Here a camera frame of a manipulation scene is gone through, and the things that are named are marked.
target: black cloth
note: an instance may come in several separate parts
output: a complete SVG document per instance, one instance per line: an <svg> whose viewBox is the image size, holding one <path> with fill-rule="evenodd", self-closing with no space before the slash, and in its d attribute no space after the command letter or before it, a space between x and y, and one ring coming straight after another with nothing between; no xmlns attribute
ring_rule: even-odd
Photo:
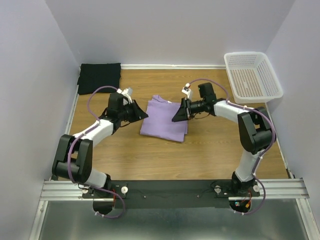
<svg viewBox="0 0 320 240"><path fill-rule="evenodd" d="M78 94L92 94L102 86L113 86L119 88L121 77L120 63L111 64L81 64L80 76L78 79ZM104 88L99 93L114 93L112 88Z"/></svg>

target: wooden surface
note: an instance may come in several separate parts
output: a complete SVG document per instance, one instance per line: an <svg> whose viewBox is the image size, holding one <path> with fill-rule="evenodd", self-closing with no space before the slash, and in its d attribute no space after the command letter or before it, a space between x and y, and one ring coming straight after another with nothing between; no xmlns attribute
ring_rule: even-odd
<svg viewBox="0 0 320 240"><path fill-rule="evenodd" d="M197 78L216 80L232 94L227 73L222 69L122 70L120 88L131 87L132 98L146 111L152 95L180 103L184 97L182 87ZM204 82L195 82L191 86L194 100L200 99L197 89L200 83ZM225 98L219 87L214 86L214 91L217 98ZM71 134L94 122L87 111L88 98L89 95L78 98ZM96 94L90 103L93 112L100 115L108 98L109 94ZM140 135L142 123L138 121L120 128L97 145L93 150L93 167L110 174L114 180L191 180L228 179L239 164L243 148L238 125L225 118L208 116L190 120L184 143ZM263 158L257 176L262 179L287 178L277 144Z"/></svg>

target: gray wall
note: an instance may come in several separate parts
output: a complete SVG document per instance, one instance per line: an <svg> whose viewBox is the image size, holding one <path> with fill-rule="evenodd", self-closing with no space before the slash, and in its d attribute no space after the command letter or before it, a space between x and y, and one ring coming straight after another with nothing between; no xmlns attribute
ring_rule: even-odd
<svg viewBox="0 0 320 240"><path fill-rule="evenodd" d="M79 63L224 64L265 52L294 0L46 0Z"/></svg>
<svg viewBox="0 0 320 240"><path fill-rule="evenodd" d="M1 1L0 22L0 239L25 240L79 67L45 1Z"/></svg>
<svg viewBox="0 0 320 240"><path fill-rule="evenodd" d="M289 168L303 177L320 226L320 1L297 0L267 50L283 98L268 104Z"/></svg>

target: plastic basket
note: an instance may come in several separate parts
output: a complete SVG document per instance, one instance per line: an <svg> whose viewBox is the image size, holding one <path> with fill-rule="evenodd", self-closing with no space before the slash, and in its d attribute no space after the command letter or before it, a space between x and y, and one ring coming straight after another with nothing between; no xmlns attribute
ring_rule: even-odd
<svg viewBox="0 0 320 240"><path fill-rule="evenodd" d="M263 52L226 53L224 61L236 103L267 103L283 96L275 71Z"/></svg>

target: purple cable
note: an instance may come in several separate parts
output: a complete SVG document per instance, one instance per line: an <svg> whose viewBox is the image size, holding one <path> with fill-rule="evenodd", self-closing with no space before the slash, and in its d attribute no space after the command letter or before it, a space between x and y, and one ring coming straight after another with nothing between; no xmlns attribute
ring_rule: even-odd
<svg viewBox="0 0 320 240"><path fill-rule="evenodd" d="M96 125L94 125L93 127L89 128L89 129L88 129L87 131L85 131L84 133L80 134L80 135L71 143L71 146L70 146L70 149L69 149L69 152L68 152L68 156L67 156L67 170L68 170L69 179L70 179L71 182L73 182L74 184L76 183L76 181L75 181L75 179L73 178L72 172L71 172L71 154L72 154L72 152L73 152L73 149L74 149L77 141L78 141L79 139L81 139L84 135L90 133L92 130L96 129L96 128L99 126L99 124L100 124L100 119L99 119L99 117L98 117L96 114L94 114L94 113L91 111L91 109L90 109L90 101L91 101L91 99L93 98L93 96L94 96L98 91L100 91L101 89L106 89L106 88L112 88L112 89L114 89L114 90L116 90L116 91L118 90L118 89L117 89L116 87L114 87L114 86L101 86L101 87L99 87L97 90L95 90L95 91L91 94L91 96L90 96L89 99L88 99L88 102L86 103L86 107L87 107L87 109L88 109L88 112L89 112L92 116L94 116L94 118L98 121L98 123L97 123ZM103 218L106 218L106 219L117 219L117 218L119 218L122 214L125 213L125 211L126 211L125 201L123 200L123 198L122 198L119 194L117 194L117 193L115 193L115 192L113 192L113 191L107 190L107 189L100 188L100 187L96 187L96 186L91 186L91 187L92 187L93 189L96 189L96 190L99 190L99 191L103 191L103 192L106 192L106 193L109 193L109 194L112 194L112 195L116 196L117 198L120 199L120 201L121 201L121 203L122 203L122 207L123 207L123 211L122 211L121 213L119 213L118 215L116 215L116 216L107 216L107 215L101 214L101 213L99 213L99 212L96 212L97 215L102 216Z"/></svg>
<svg viewBox="0 0 320 240"><path fill-rule="evenodd" d="M254 214L255 212L257 212L257 211L263 206L263 204L265 203L265 200L266 200L266 188L265 188L265 186L263 185L263 183L257 178L257 176L256 176L256 170L257 170L257 167L258 167L258 165L259 165L259 162L260 162L261 159L262 159L262 156L271 148L271 146L272 146L272 145L274 144L274 142L276 141L276 130L275 130L275 127L274 127L273 123L270 121L270 119L269 119L267 116L265 116L263 113L255 110L255 109L248 108L248 107L241 106L241 105L238 105L238 104L235 104L235 103L230 102L230 101L229 101L230 95L229 95L227 89L226 89L224 86L222 86L221 84L217 83L216 81L213 81L213 80L207 79L207 78L198 78L198 79L192 80L191 82L189 82L189 84L191 85L192 83L194 83L194 82L196 82L196 81L202 81L202 80L204 80L204 81L209 81L209 82L211 82L211 83L219 86L220 88L222 88L222 90L223 90L223 91L225 92L225 94L226 94L226 99L225 99L226 104L228 104L228 105L230 105L230 106L233 106L233 107L235 107L235 108L238 108L238 109L247 110L247 111L254 112L254 113L260 115L262 118L264 118L264 119L267 121L267 123L268 123L268 124L270 125L270 127L271 127L271 133L272 133L271 142L270 142L269 146L268 146L265 150L263 150L263 151L258 155L258 157L256 158L255 163L254 163L254 165L253 165L252 172L251 172L252 175L253 175L253 177L254 177L254 179L262 186L262 189L263 189L263 198L262 198L262 201L261 201L260 205L259 205L258 207L256 207L256 208L255 208L254 210L252 210L252 211L249 211L249 212L239 212L239 213L242 214L242 215Z"/></svg>

